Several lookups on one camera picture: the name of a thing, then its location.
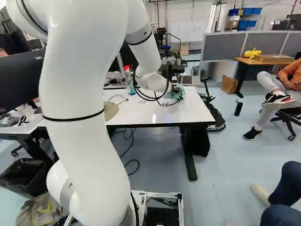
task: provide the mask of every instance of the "keyboard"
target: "keyboard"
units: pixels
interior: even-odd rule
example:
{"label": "keyboard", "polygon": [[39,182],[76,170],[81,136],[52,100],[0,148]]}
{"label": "keyboard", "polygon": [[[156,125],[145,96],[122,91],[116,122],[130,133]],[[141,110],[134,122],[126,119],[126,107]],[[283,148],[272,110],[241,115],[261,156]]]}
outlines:
{"label": "keyboard", "polygon": [[180,78],[182,78],[182,84],[188,84],[188,85],[192,85],[192,76],[189,75],[181,75]]}

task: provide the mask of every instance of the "gray partition panel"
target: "gray partition panel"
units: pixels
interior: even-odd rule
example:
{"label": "gray partition panel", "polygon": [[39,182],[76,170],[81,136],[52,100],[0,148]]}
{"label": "gray partition panel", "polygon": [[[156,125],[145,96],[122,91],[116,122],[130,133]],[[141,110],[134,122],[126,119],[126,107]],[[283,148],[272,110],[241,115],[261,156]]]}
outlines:
{"label": "gray partition panel", "polygon": [[257,49],[262,50],[262,54],[279,54],[287,33],[249,33],[246,40],[244,52]]}
{"label": "gray partition panel", "polygon": [[239,57],[245,37],[245,33],[206,35],[203,61]]}
{"label": "gray partition panel", "polygon": [[301,33],[290,33],[282,54],[295,57],[298,52],[301,52]]}

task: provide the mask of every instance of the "black water bottle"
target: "black water bottle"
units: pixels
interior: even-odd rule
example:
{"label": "black water bottle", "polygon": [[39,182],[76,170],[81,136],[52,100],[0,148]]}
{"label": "black water bottle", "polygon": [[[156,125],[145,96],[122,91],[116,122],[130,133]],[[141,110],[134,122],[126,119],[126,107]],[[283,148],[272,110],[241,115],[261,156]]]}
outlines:
{"label": "black water bottle", "polygon": [[235,115],[235,116],[239,116],[239,114],[240,114],[240,112],[241,112],[241,109],[243,108],[243,103],[242,103],[242,102],[239,102],[238,100],[236,100],[236,103],[237,103],[237,106],[236,106],[234,115]]}

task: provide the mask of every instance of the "laptop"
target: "laptop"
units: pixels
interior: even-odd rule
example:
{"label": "laptop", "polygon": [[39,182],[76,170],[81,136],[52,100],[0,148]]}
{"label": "laptop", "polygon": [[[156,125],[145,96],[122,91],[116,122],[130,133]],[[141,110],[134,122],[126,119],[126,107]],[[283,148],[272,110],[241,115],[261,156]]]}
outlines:
{"label": "laptop", "polygon": [[186,74],[179,74],[177,75],[177,80],[179,84],[185,86],[200,86],[201,79],[198,75],[186,75]]}

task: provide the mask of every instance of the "cubicle partition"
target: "cubicle partition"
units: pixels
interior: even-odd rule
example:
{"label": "cubicle partition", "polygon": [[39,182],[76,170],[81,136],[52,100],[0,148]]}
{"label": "cubicle partition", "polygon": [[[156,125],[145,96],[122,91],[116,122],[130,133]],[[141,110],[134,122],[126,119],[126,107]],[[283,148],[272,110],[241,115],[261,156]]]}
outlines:
{"label": "cubicle partition", "polygon": [[215,62],[213,75],[210,72],[208,76],[213,76],[217,82],[221,82],[223,73],[232,77],[236,73],[237,63],[231,61],[234,61],[235,57],[242,57],[245,51],[253,50],[255,47],[262,50],[262,54],[284,54],[295,57],[301,52],[300,40],[301,31],[206,33],[203,37],[199,75],[207,63]]}

